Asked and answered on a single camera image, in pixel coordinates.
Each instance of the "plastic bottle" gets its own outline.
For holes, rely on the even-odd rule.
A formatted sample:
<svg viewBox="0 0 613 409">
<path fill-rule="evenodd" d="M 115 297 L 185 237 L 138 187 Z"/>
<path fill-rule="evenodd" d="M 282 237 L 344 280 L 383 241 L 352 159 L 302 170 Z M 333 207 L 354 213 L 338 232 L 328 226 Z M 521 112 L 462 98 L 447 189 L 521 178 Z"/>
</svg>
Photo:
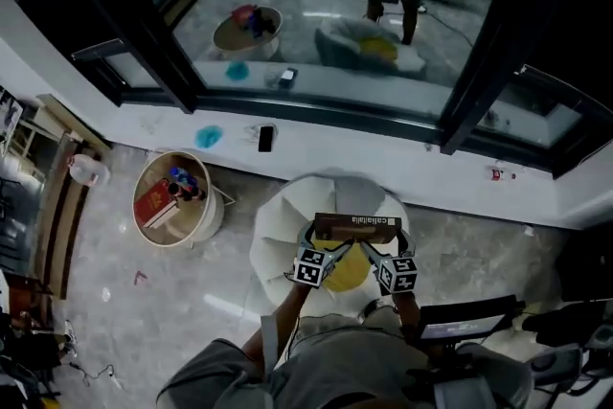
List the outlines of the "plastic bottle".
<svg viewBox="0 0 613 409">
<path fill-rule="evenodd" d="M 176 183 L 183 189 L 191 191 L 192 188 L 197 188 L 198 181 L 183 168 L 172 168 L 170 175 L 174 177 Z"/>
<path fill-rule="evenodd" d="M 488 168 L 488 179 L 494 182 L 512 181 L 517 176 L 514 172 L 500 168 Z"/>
<path fill-rule="evenodd" d="M 68 159 L 68 171 L 75 181 L 90 188 L 104 186 L 111 176 L 107 166 L 82 153 Z"/>
</svg>

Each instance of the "white bottle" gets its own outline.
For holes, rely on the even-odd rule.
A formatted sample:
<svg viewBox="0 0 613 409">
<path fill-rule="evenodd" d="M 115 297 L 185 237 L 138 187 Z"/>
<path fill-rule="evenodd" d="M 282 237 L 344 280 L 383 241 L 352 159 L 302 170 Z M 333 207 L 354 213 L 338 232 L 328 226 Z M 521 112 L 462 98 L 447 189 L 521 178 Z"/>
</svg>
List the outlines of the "white bottle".
<svg viewBox="0 0 613 409">
<path fill-rule="evenodd" d="M 488 179 L 490 181 L 499 182 L 499 181 L 512 181 L 517 176 L 514 172 L 506 169 L 500 168 L 488 168 Z"/>
<path fill-rule="evenodd" d="M 111 176 L 110 171 L 103 163 L 82 153 L 68 159 L 68 168 L 75 181 L 90 188 L 104 186 Z"/>
</svg>

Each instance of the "gray shirt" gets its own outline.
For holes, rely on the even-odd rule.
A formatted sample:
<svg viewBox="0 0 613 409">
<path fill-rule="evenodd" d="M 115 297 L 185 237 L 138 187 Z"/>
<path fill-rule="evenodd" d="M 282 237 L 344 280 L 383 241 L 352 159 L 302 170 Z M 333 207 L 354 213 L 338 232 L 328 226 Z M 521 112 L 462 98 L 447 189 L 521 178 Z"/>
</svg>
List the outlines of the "gray shirt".
<svg viewBox="0 0 613 409">
<path fill-rule="evenodd" d="M 380 329 L 345 328 L 320 335 L 319 342 L 292 356 L 265 382 L 246 354 L 217 339 L 169 381 L 157 407 L 310 409 L 349 394 L 406 400 L 411 383 L 407 370 L 427 368 L 424 353 Z M 411 404 L 407 407 L 433 407 Z"/>
</svg>

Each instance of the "black phone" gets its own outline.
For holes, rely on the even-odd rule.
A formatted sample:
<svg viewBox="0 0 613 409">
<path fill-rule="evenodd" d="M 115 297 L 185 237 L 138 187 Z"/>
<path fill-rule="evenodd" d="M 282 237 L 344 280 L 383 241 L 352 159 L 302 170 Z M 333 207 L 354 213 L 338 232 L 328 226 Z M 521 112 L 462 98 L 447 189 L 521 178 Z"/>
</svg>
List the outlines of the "black phone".
<svg viewBox="0 0 613 409">
<path fill-rule="evenodd" d="M 294 86 L 294 79 L 298 75 L 298 70 L 295 68 L 287 68 L 281 74 L 281 78 L 279 79 L 279 88 L 280 89 L 291 89 Z"/>
<path fill-rule="evenodd" d="M 263 126 L 262 128 L 260 128 L 260 142 L 258 144 L 258 152 L 272 151 L 272 141 L 274 138 L 274 126 Z"/>
</svg>

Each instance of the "shoe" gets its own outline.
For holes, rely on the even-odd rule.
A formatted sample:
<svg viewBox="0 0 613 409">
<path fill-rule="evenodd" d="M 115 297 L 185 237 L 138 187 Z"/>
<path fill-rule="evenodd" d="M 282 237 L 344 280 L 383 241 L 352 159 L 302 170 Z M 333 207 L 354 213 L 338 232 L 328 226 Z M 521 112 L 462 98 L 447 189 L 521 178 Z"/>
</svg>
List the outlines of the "shoe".
<svg viewBox="0 0 613 409">
<path fill-rule="evenodd" d="M 73 358 L 77 357 L 77 350 L 75 350 L 75 347 L 73 345 L 67 344 L 66 346 L 64 346 L 64 352 L 68 356 L 72 356 Z"/>
<path fill-rule="evenodd" d="M 76 346 L 77 345 L 77 337 L 75 335 L 75 330 L 73 329 L 73 325 L 70 323 L 70 321 L 65 321 L 64 325 L 66 326 L 66 331 L 64 332 L 64 335 L 68 336 L 70 338 L 70 340 L 68 341 L 71 345 Z"/>
</svg>

